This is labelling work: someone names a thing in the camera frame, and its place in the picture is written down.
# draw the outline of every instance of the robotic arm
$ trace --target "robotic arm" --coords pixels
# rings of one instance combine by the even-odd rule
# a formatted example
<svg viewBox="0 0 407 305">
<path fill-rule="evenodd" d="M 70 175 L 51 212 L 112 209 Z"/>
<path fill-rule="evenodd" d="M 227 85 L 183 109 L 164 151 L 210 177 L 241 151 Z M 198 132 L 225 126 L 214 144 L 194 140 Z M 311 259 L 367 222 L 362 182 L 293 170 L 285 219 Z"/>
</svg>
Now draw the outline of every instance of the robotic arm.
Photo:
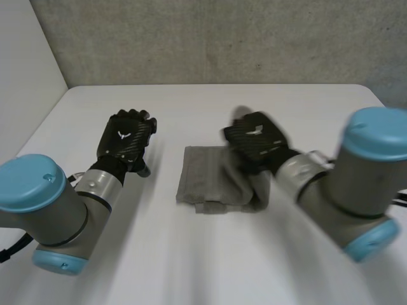
<svg viewBox="0 0 407 305">
<path fill-rule="evenodd" d="M 234 120 L 224 136 L 244 172 L 271 171 L 277 185 L 353 260 L 367 259 L 396 238 L 399 227 L 386 212 L 406 187 L 406 111 L 355 112 L 333 170 L 291 148 L 261 112 Z"/>
<path fill-rule="evenodd" d="M 81 273 L 126 173 L 150 174 L 143 156 L 156 126 L 146 111 L 121 110 L 111 116 L 97 161 L 75 189 L 47 156 L 29 154 L 0 166 L 0 226 L 21 228 L 38 241 L 32 256 L 38 267 L 66 275 Z"/>
</svg>

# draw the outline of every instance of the black cable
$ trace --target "black cable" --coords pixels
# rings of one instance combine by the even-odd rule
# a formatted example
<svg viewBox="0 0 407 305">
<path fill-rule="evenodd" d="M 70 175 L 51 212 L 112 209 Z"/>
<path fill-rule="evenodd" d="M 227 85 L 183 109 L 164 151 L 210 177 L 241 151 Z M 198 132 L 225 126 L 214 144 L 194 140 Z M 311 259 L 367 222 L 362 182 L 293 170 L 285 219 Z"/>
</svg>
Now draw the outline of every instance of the black cable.
<svg viewBox="0 0 407 305">
<path fill-rule="evenodd" d="M 398 193 L 397 197 L 393 200 L 393 205 L 398 205 L 399 207 L 407 208 L 407 194 Z"/>
<path fill-rule="evenodd" d="M 25 233 L 23 237 L 19 239 L 14 245 L 12 245 L 9 249 L 4 249 L 0 251 L 0 264 L 8 261 L 13 254 L 16 254 L 18 251 L 26 247 L 30 242 L 33 241 L 32 238 L 28 233 Z"/>
</svg>

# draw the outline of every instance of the gray towel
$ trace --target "gray towel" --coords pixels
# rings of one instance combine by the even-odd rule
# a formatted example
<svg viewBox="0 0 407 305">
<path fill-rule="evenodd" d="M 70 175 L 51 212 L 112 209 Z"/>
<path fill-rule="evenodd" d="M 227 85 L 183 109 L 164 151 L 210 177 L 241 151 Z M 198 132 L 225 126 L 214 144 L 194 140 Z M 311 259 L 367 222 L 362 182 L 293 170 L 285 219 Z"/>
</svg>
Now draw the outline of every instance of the gray towel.
<svg viewBox="0 0 407 305">
<path fill-rule="evenodd" d="M 238 157 L 227 147 L 185 147 L 177 201 L 191 203 L 203 214 L 264 210 L 270 175 L 244 175 L 238 166 Z"/>
</svg>

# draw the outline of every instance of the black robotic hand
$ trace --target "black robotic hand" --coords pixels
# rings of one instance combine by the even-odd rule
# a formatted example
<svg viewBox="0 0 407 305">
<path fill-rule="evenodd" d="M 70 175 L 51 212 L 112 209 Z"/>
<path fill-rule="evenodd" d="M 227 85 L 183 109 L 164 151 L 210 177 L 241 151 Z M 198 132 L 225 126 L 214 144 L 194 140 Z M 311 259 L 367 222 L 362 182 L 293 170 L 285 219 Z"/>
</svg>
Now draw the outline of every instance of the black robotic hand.
<svg viewBox="0 0 407 305">
<path fill-rule="evenodd" d="M 246 114 L 234 119 L 230 127 L 223 130 L 225 139 L 242 159 L 241 169 L 250 174 L 271 170 L 279 159 L 290 150 L 288 140 L 282 131 L 262 112 Z"/>
<path fill-rule="evenodd" d="M 144 149 L 156 131 L 157 120 L 149 119 L 147 111 L 120 110 L 107 122 L 97 148 L 97 157 L 114 157 L 125 164 L 128 172 L 147 177 L 150 171 L 143 160 Z"/>
</svg>

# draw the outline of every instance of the table surface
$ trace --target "table surface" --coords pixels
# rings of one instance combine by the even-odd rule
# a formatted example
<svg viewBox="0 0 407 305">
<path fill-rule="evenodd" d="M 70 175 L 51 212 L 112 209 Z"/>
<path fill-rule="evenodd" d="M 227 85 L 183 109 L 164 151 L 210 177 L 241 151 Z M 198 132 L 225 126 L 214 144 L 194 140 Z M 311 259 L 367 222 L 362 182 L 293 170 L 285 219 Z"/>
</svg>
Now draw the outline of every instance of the table surface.
<svg viewBox="0 0 407 305">
<path fill-rule="evenodd" d="M 272 184 L 260 213 L 197 215 L 175 195 L 185 146 L 217 146 L 238 105 L 265 111 L 303 151 L 335 151 L 347 118 L 380 106 L 359 85 L 82 86 L 69 90 L 20 154 L 43 153 L 70 175 L 95 161 L 110 115 L 146 109 L 158 120 L 146 162 L 127 176 L 92 258 L 77 277 L 31 263 L 35 243 L 0 266 L 2 304 L 406 304 L 407 210 L 403 232 L 371 262 L 356 265 Z M 0 230 L 9 247 L 20 230 Z"/>
</svg>

